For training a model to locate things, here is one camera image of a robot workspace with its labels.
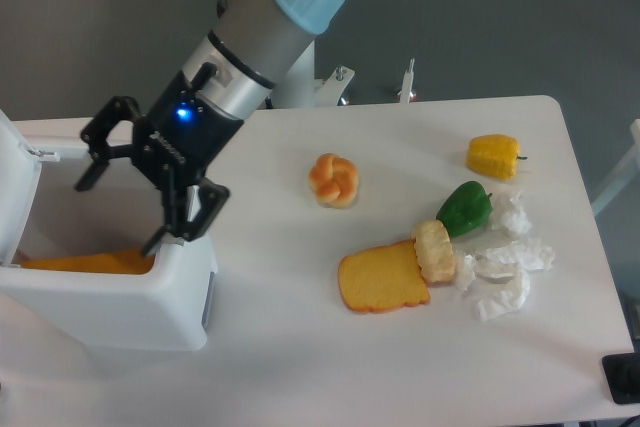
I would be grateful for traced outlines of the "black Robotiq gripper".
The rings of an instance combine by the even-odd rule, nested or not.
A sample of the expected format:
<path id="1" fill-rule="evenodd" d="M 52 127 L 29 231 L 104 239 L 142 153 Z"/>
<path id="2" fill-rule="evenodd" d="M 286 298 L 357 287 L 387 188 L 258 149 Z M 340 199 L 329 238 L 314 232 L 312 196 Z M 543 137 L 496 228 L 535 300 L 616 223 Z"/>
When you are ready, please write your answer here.
<path id="1" fill-rule="evenodd" d="M 205 83 L 215 73 L 200 69 L 189 80 L 178 72 L 143 117 L 133 97 L 114 96 L 80 132 L 91 164 L 75 184 L 77 192 L 91 190 L 112 159 L 132 152 L 132 165 L 160 189 L 163 222 L 141 248 L 142 256 L 155 254 L 166 235 L 186 242 L 202 237 L 230 197 L 226 186 L 202 179 L 244 124 L 206 102 Z M 132 144 L 111 146 L 109 134 L 124 121 L 134 123 Z"/>

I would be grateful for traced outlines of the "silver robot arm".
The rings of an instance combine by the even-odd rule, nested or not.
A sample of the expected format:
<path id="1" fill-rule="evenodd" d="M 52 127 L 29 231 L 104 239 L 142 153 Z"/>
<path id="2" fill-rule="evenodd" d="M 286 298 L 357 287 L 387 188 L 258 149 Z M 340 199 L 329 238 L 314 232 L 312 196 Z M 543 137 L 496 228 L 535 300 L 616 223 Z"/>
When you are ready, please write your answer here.
<path id="1" fill-rule="evenodd" d="M 111 98 L 83 128 L 91 165 L 83 192 L 116 158 L 127 158 L 160 192 L 163 222 L 143 246 L 164 237 L 202 237 L 229 198 L 206 171 L 346 0 L 218 0 L 221 17 L 160 97 L 142 112 Z"/>

